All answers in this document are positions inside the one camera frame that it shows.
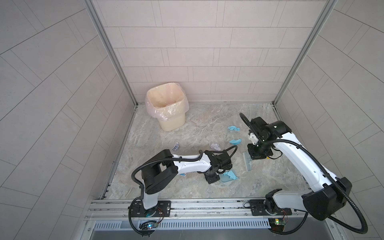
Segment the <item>grey-green plastic dustpan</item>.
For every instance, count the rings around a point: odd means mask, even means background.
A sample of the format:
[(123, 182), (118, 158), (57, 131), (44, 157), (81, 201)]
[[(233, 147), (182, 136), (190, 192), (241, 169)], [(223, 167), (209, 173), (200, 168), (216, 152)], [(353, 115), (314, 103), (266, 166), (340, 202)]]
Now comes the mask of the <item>grey-green plastic dustpan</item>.
[(219, 176), (220, 182), (222, 183), (228, 183), (239, 179), (233, 170), (226, 171), (223, 174), (219, 174)]

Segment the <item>grey-green hand brush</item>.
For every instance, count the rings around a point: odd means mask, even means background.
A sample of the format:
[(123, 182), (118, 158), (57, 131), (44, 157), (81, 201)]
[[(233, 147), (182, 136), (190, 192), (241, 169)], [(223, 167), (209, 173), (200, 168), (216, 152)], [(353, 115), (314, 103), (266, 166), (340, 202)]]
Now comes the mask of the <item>grey-green hand brush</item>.
[(244, 152), (243, 158), (244, 158), (246, 169), (248, 172), (250, 172), (252, 170), (252, 165), (251, 165), (252, 159), (251, 159), (250, 154), (247, 152)]

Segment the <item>beige trash bin with bag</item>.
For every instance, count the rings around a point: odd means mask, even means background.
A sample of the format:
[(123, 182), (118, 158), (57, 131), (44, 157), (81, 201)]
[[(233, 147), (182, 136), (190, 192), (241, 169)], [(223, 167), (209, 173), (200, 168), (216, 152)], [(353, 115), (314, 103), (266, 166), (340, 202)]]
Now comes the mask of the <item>beige trash bin with bag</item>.
[(178, 83), (166, 83), (148, 90), (145, 104), (148, 114), (157, 119), (166, 132), (183, 126), (190, 109), (187, 96)]

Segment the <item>cyan white paper scrap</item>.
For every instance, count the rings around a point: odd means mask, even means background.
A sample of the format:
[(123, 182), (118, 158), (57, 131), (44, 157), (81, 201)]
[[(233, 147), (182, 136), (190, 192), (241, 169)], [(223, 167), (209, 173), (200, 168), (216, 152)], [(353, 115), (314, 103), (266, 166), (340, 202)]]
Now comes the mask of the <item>cyan white paper scrap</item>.
[(233, 171), (227, 171), (224, 173), (224, 175), (227, 176), (231, 180), (237, 180), (238, 179), (238, 177), (236, 176), (236, 174)]

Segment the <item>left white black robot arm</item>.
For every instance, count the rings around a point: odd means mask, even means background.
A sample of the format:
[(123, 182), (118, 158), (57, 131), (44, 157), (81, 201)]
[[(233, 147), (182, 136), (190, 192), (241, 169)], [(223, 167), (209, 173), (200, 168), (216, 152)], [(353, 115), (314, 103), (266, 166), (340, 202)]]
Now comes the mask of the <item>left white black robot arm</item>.
[[(165, 217), (162, 209), (158, 208), (158, 196), (177, 175), (187, 173), (203, 174), (208, 184), (220, 180), (220, 175), (233, 167), (232, 157), (238, 147), (231, 146), (223, 151), (202, 151), (197, 155), (180, 156), (166, 149), (133, 170), (131, 179), (139, 185), (140, 196), (130, 204), (128, 219), (131, 228), (141, 236), (150, 236)], [(140, 202), (148, 213), (159, 212), (159, 221), (147, 221), (137, 228), (132, 220), (136, 202)]]

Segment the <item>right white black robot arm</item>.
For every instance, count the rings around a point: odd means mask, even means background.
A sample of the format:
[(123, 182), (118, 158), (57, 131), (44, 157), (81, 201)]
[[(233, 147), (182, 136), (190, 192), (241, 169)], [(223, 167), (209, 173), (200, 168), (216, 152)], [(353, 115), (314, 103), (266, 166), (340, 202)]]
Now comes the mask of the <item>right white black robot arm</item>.
[[(275, 189), (265, 196), (265, 210), (276, 215), (280, 210), (293, 209), (311, 215), (319, 221), (330, 219), (338, 225), (357, 234), (368, 232), (367, 221), (350, 197), (352, 183), (346, 178), (339, 178), (321, 164), (297, 139), (293, 131), (283, 122), (268, 124), (261, 117), (249, 120), (244, 114), (240, 118), (250, 129), (252, 143), (248, 152), (252, 160), (263, 160), (273, 155), (273, 150), (281, 152), (302, 174), (310, 187), (308, 193), (287, 192)], [(361, 227), (352, 227), (333, 214), (350, 205), (357, 215)]]

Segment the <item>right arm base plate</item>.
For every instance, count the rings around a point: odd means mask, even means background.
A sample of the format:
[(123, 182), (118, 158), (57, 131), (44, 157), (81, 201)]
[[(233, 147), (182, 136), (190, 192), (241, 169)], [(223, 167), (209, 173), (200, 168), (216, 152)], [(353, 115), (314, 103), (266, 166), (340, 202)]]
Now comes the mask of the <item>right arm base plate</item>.
[(291, 209), (274, 209), (267, 210), (267, 206), (265, 204), (264, 199), (253, 199), (249, 200), (249, 209), (251, 210), (252, 216), (291, 216)]

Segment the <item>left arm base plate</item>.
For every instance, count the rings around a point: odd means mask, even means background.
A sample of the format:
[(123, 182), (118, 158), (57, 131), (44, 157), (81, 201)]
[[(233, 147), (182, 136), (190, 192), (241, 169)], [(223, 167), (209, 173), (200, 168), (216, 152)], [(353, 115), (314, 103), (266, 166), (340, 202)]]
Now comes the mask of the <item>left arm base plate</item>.
[(129, 207), (129, 214), (134, 218), (158, 218), (169, 217), (171, 210), (171, 201), (158, 201), (157, 206), (146, 210), (142, 201), (133, 202), (133, 206)]

